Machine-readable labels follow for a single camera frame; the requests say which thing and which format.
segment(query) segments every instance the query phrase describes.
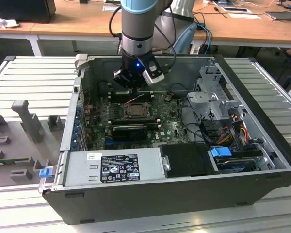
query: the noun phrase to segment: slotted metal table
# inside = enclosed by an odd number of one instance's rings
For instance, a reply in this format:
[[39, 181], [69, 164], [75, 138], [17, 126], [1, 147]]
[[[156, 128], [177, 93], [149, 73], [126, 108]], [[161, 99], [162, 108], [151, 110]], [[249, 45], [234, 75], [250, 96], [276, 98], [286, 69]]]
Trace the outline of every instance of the slotted metal table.
[[[291, 97], [257, 62], [240, 58], [226, 61], [291, 144]], [[0, 114], [10, 121], [19, 120], [10, 110], [17, 98], [35, 101], [29, 111], [38, 113], [39, 118], [54, 112], [65, 118], [74, 71], [74, 57], [16, 57], [4, 61], [0, 66]], [[37, 185], [5, 187], [0, 188], [0, 231], [291, 233], [291, 186], [272, 191], [252, 206], [77, 226], [64, 224], [38, 193]]]

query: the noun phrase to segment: wire bundle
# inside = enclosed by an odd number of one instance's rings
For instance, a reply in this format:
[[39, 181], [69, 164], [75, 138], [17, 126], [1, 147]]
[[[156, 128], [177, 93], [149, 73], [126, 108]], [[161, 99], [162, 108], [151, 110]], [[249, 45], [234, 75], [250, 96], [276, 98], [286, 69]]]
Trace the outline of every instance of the wire bundle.
[[[202, 17], [203, 17], [203, 24], [204, 25], [202, 25], [202, 24], [199, 23], [199, 21], [197, 20], [197, 18], [195, 16], [196, 14], [201, 14], [202, 15]], [[211, 42], [212, 42], [212, 32], [209, 29], [207, 29], [206, 22], [205, 22], [205, 17], [204, 17], [204, 14], [203, 13], [201, 13], [201, 12], [195, 12], [194, 13], [194, 18], [195, 18], [195, 23], [197, 24], [197, 26], [200, 27], [200, 28], [202, 28], [205, 31], [205, 33], [206, 33], [206, 38], [205, 38], [205, 41], [202, 44], [201, 48], [203, 48], [204, 45], [206, 44], [206, 41], [208, 41], [207, 42], [207, 48], [205, 50], [205, 54], [207, 54], [208, 51], [209, 51], [209, 49], [210, 49]]]
[[248, 130], [243, 125], [241, 125], [241, 130], [243, 131], [244, 137], [245, 137], [245, 140], [246, 140], [246, 143], [248, 144], [249, 143], [249, 133], [248, 133]]
[[205, 28], [203, 25], [201, 25], [199, 23], [197, 23], [197, 26], [201, 27], [205, 31], [206, 35], [207, 35], [207, 37], [205, 39], [205, 41], [208, 39], [207, 48], [206, 48], [206, 51], [205, 51], [205, 54], [207, 54], [208, 51], [209, 51], [209, 48], [210, 48], [210, 44], [211, 44], [211, 36], [210, 35], [212, 35], [212, 33], [207, 28]]

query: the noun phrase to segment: cable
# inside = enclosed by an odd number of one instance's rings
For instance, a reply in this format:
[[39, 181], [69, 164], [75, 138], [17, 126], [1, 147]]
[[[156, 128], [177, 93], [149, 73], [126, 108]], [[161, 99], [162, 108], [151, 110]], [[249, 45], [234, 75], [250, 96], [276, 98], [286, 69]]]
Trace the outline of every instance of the cable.
[[140, 96], [144, 96], [144, 94], [138, 95], [137, 97], [135, 97], [135, 98], [131, 99], [130, 101], [124, 103], [124, 105], [125, 105], [125, 104], [128, 104], [128, 103], [130, 103], [130, 102], [132, 102], [132, 101], [134, 101], [135, 99], [139, 98]]
[[196, 135], [196, 136], [202, 138], [203, 140], [208, 141], [208, 143], [209, 143], [210, 145], [218, 145], [216, 142], [212, 141], [212, 140], [211, 140], [207, 135], [205, 135], [204, 133], [202, 133], [202, 135], [199, 135], [199, 134], [197, 134], [197, 133], [195, 133], [195, 132], [193, 132], [192, 130], [190, 130], [190, 129], [187, 128], [188, 125], [192, 125], [192, 124], [194, 124], [194, 125], [196, 125], [196, 126], [199, 126], [199, 124], [198, 124], [197, 122], [196, 122], [196, 123], [189, 123], [189, 124], [187, 124], [187, 125], [184, 125], [184, 123], [183, 123], [183, 121], [182, 121], [182, 110], [183, 110], [183, 106], [184, 106], [185, 101], [188, 101], [188, 103], [189, 103], [189, 105], [190, 105], [190, 108], [191, 108], [191, 109], [193, 110], [193, 112], [195, 113], [195, 116], [197, 115], [196, 111], [194, 110], [194, 108], [192, 107], [190, 101], [188, 100], [188, 97], [186, 97], [186, 98], [184, 99], [184, 101], [182, 102], [181, 110], [180, 110], [180, 113], [179, 113], [180, 122], [181, 122], [181, 124], [183, 125], [183, 127], [184, 127], [187, 131], [189, 131], [190, 133], [192, 133], [193, 135]]
[[168, 41], [169, 46], [167, 46], [167, 47], [165, 47], [165, 48], [160, 48], [160, 49], [152, 50], [152, 52], [159, 52], [159, 51], [163, 51], [163, 50], [167, 50], [167, 49], [169, 49], [169, 48], [172, 48], [172, 47], [174, 46], [176, 40], [177, 40], [177, 32], [176, 32], [175, 18], [174, 18], [174, 14], [173, 14], [173, 11], [172, 11], [172, 9], [171, 9], [170, 6], [169, 6], [169, 10], [170, 10], [171, 17], [172, 17], [172, 19], [173, 19], [173, 25], [174, 25], [174, 42], [173, 42], [173, 43], [170, 43], [169, 40], [168, 40], [168, 38], [167, 38], [167, 37], [164, 35], [164, 33], [159, 29], [159, 27], [158, 27], [156, 24], [154, 24], [154, 27], [156, 27], [156, 29], [157, 29], [157, 30], [162, 34], [162, 36], [163, 36], [163, 37]]
[[214, 10], [222, 14], [222, 12], [218, 9], [218, 7], [214, 7]]
[[198, 22], [198, 20], [197, 20], [197, 18], [195, 17], [196, 14], [201, 14], [201, 15], [202, 15], [202, 17], [203, 17], [203, 22], [204, 22], [204, 25], [205, 25], [205, 29], [207, 30], [207, 31], [205, 31], [205, 32], [206, 32], [206, 38], [205, 38], [204, 43], [201, 45], [201, 48], [204, 47], [206, 41], [208, 40], [208, 45], [209, 45], [209, 46], [207, 46], [207, 47], [208, 47], [208, 49], [209, 49], [209, 48], [210, 48], [210, 45], [211, 45], [211, 43], [212, 43], [212, 32], [211, 32], [210, 30], [207, 29], [204, 14], [203, 14], [202, 12], [195, 12], [195, 13], [194, 13], [194, 18], [195, 18], [195, 20], [196, 20], [197, 22]]
[[110, 20], [109, 20], [109, 32], [110, 32], [110, 34], [111, 34], [114, 38], [119, 37], [119, 34], [114, 34], [114, 33], [112, 32], [112, 21], [113, 21], [114, 16], [116, 15], [116, 13], [117, 13], [119, 10], [121, 10], [121, 9], [122, 9], [122, 6], [119, 6], [115, 11], [113, 11], [113, 13], [112, 13], [112, 15], [111, 15], [111, 18], [110, 18]]
[[183, 89], [185, 89], [186, 91], [189, 91], [189, 90], [188, 90], [188, 89], [187, 89], [183, 84], [181, 84], [181, 83], [173, 83], [173, 84], [171, 84], [167, 91], [171, 91], [171, 88], [172, 88], [174, 85], [182, 86]]
[[202, 8], [200, 8], [200, 9], [197, 9], [197, 10], [193, 11], [193, 13], [195, 13], [196, 11], [200, 11], [200, 10], [202, 10], [202, 9], [206, 8], [206, 7], [209, 7], [209, 6], [211, 6], [211, 5], [214, 5], [214, 4], [208, 4], [208, 5], [207, 5], [207, 6], [205, 6], [205, 7], [202, 7]]
[[172, 44], [170, 43], [170, 41], [168, 40], [168, 38], [164, 35], [164, 33], [159, 29], [159, 27], [156, 25], [156, 23], [154, 24], [154, 27], [160, 32], [160, 34], [164, 37], [164, 39], [169, 43], [169, 45], [171, 46], [171, 49], [173, 51], [173, 54], [174, 54], [174, 59], [172, 61], [172, 63], [169, 65], [169, 68], [173, 67], [173, 65], [175, 64], [176, 62], [176, 51], [175, 51], [175, 48], [174, 46], [172, 46]]
[[243, 2], [243, 4], [241, 4], [241, 5], [236, 5], [236, 7], [238, 7], [238, 6], [243, 6], [243, 5], [245, 5], [245, 4], [251, 4], [251, 5], [254, 5], [254, 6], [257, 6], [257, 7], [261, 7], [261, 8], [268, 8], [268, 7], [270, 7], [270, 6], [273, 4], [273, 2], [274, 2], [275, 0], [272, 0], [271, 3], [270, 3], [268, 6], [259, 6], [259, 5], [255, 5], [255, 4], [252, 3], [252, 2], [243, 1], [243, 0], [239, 0], [239, 1]]
[[205, 30], [205, 32], [206, 32], [206, 34], [207, 34], [207, 38], [208, 38], [208, 45], [207, 45], [207, 49], [206, 49], [206, 51], [205, 51], [205, 54], [207, 54], [207, 52], [208, 52], [208, 50], [209, 50], [209, 48], [210, 48], [210, 33], [209, 33], [209, 31], [204, 27], [204, 26], [202, 26], [202, 25], [200, 25], [200, 24], [197, 24], [199, 27], [201, 27], [202, 29], [204, 29]]
[[109, 136], [101, 136], [101, 137], [106, 137], [106, 138], [109, 138], [111, 140], [113, 140], [113, 138], [109, 137]]

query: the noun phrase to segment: desk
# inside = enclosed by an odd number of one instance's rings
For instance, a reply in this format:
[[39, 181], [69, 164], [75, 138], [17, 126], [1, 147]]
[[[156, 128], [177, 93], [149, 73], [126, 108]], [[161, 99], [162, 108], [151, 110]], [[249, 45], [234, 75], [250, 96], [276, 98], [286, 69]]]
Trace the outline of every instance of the desk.
[[[271, 1], [256, 0], [251, 2], [261, 6], [267, 6]], [[232, 18], [229, 14], [225, 14], [226, 19], [222, 14], [204, 14], [207, 28], [213, 35], [212, 44], [291, 48], [291, 21], [272, 21], [268, 15], [262, 14], [265, 11], [286, 11], [286, 9], [277, 6], [275, 2], [268, 8], [256, 7], [251, 4], [242, 6], [248, 8], [253, 13], [257, 13], [262, 20]], [[202, 7], [205, 7], [205, 5], [196, 3], [194, 11]], [[213, 5], [199, 12], [217, 13]], [[196, 14], [195, 16], [199, 22], [203, 22], [201, 14]], [[193, 44], [196, 47], [199, 47], [204, 41], [204, 37], [200, 38], [202, 33], [204, 32], [200, 31], [195, 34]]]
[[[267, 5], [271, 0], [251, 0], [255, 4]], [[116, 41], [111, 37], [108, 23], [112, 12], [102, 11], [103, 3], [55, 0], [56, 14], [49, 24], [21, 23], [19, 28], [0, 29], [0, 38], [27, 39], [30, 41], [35, 56], [43, 56], [40, 40], [72, 40], [72, 41]], [[264, 11], [284, 11], [275, 1], [269, 8], [259, 8], [251, 4], [244, 5], [253, 13]], [[205, 5], [197, 0], [194, 10]], [[214, 13], [210, 5], [201, 12]], [[272, 22], [267, 15], [259, 15], [262, 20], [236, 19], [226, 14], [205, 14], [206, 25], [213, 34], [212, 44], [258, 47], [291, 48], [291, 22]], [[121, 13], [113, 21], [113, 31], [121, 32]], [[193, 50], [198, 48], [205, 39], [203, 31], [197, 31], [193, 40]]]

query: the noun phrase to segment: yellow wire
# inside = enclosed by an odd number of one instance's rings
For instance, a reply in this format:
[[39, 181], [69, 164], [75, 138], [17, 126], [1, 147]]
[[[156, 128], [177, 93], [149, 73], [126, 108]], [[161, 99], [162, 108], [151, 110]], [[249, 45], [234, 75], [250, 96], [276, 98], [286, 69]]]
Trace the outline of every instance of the yellow wire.
[[223, 138], [220, 142], [218, 142], [218, 144], [222, 144], [224, 142], [226, 142], [227, 140], [229, 140], [232, 137], [232, 134], [230, 133], [227, 137]]

